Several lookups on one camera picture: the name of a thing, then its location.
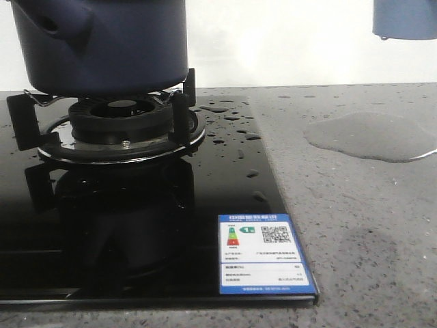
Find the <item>dark blue pot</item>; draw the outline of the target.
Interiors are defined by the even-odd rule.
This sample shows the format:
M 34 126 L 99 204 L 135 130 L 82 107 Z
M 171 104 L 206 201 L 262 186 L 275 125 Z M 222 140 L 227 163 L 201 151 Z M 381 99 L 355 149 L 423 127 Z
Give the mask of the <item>dark blue pot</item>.
M 12 1 L 30 84 L 56 96 L 116 96 L 188 74 L 184 1 Z

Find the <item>light blue ribbed cup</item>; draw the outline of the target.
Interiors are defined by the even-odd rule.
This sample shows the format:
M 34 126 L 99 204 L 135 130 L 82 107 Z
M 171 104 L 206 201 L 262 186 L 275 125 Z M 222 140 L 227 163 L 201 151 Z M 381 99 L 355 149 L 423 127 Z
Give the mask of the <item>light blue ribbed cup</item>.
M 373 33 L 383 40 L 435 40 L 436 1 L 374 0 Z

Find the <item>black pot support grate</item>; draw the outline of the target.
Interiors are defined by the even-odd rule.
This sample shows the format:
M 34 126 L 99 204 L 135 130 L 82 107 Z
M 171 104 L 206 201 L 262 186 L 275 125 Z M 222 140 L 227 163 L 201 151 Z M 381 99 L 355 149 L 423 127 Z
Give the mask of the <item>black pot support grate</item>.
M 82 149 L 127 149 L 166 136 L 188 146 L 196 123 L 190 107 L 195 104 L 195 71 L 190 69 L 181 90 L 119 97 L 80 98 L 67 116 L 40 130 L 35 107 L 49 107 L 58 99 L 45 94 L 7 98 L 8 111 L 19 150 L 72 143 Z

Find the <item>blue energy label sticker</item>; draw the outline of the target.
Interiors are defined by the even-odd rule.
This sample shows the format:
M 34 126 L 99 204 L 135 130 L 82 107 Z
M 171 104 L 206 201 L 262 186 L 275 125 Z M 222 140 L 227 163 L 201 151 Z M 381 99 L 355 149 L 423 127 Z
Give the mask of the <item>blue energy label sticker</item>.
M 288 214 L 219 215 L 218 254 L 222 295 L 318 293 Z

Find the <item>black round gas burner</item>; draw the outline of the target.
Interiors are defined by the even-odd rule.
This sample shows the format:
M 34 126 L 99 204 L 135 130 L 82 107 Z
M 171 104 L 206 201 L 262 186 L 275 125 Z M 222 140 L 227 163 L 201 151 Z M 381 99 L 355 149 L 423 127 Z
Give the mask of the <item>black round gas burner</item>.
M 59 141 L 38 147 L 40 156 L 82 165 L 151 161 L 197 149 L 205 121 L 169 96 L 86 98 L 45 128 Z

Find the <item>black glass gas stove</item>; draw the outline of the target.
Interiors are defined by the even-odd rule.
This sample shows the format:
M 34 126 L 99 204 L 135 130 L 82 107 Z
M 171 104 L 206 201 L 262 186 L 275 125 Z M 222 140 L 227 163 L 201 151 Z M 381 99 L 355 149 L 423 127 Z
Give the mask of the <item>black glass gas stove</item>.
M 1 309 L 311 306 L 219 293 L 219 215 L 287 213 L 241 96 L 204 96 L 191 156 L 76 167 L 20 151 L 1 102 Z

